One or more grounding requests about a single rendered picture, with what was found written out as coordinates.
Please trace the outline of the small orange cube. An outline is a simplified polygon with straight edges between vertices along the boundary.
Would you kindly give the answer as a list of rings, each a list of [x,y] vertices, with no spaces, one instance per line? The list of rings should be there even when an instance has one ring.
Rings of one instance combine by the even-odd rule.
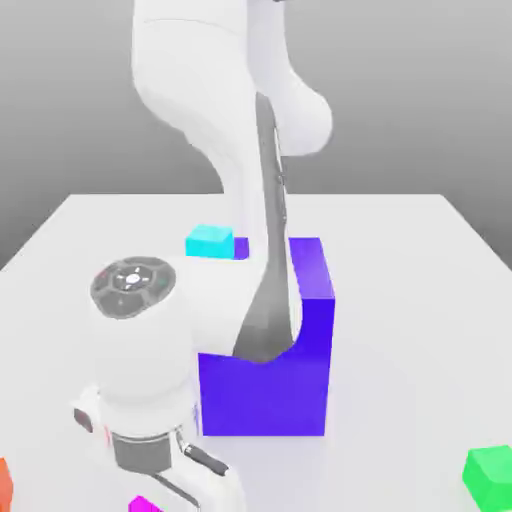
[[[13,482],[8,464],[0,457],[0,512],[11,512]]]

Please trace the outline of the large blue box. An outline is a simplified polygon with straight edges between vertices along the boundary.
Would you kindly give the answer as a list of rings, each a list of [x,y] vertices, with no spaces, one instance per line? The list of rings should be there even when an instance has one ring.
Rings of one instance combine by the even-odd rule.
[[[336,298],[318,238],[291,238],[302,300],[294,346],[266,364],[198,356],[205,436],[325,434]]]

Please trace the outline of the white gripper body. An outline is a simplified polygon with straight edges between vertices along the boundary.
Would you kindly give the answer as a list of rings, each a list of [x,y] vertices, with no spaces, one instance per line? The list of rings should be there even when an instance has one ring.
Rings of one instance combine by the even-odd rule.
[[[193,512],[247,512],[244,490],[232,469],[221,476],[198,463],[182,462],[152,478],[183,498]]]

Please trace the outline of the small green cube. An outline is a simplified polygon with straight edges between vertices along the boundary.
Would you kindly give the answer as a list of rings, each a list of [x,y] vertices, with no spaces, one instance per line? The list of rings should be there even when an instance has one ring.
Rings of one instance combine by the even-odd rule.
[[[480,512],[512,512],[512,447],[470,449],[462,480]]]

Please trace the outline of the small magenta cube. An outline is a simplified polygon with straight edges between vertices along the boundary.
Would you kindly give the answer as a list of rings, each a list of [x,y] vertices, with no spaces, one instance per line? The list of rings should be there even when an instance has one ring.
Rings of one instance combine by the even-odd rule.
[[[128,512],[163,512],[155,504],[144,498],[143,496],[136,496],[128,505]]]

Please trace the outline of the small cyan cube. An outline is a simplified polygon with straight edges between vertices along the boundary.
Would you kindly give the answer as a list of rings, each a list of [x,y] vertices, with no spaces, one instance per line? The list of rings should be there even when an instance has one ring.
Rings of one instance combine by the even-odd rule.
[[[233,259],[234,253],[234,236],[229,227],[199,224],[185,239],[187,256]]]

